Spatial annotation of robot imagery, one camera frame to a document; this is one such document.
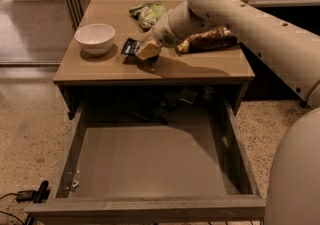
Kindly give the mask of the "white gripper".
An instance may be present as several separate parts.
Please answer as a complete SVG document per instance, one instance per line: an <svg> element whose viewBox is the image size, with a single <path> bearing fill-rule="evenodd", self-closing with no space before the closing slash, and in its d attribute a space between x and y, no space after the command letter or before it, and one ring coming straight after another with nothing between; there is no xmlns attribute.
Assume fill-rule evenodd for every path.
<svg viewBox="0 0 320 225"><path fill-rule="evenodd" d="M210 23L196 16L183 1L163 15L150 30L150 36L139 47L135 56L141 61L160 54L161 48L174 48L190 35L210 29Z"/></svg>

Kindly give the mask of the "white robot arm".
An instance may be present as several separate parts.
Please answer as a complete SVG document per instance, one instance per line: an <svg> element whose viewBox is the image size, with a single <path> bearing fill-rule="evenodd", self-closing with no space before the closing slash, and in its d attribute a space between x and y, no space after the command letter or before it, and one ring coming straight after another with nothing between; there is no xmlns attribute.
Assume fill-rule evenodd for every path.
<svg viewBox="0 0 320 225"><path fill-rule="evenodd" d="M228 28L312 107L279 143L264 224L320 225L320 37L242 0L185 0L158 20L136 56L146 60L216 26Z"/></svg>

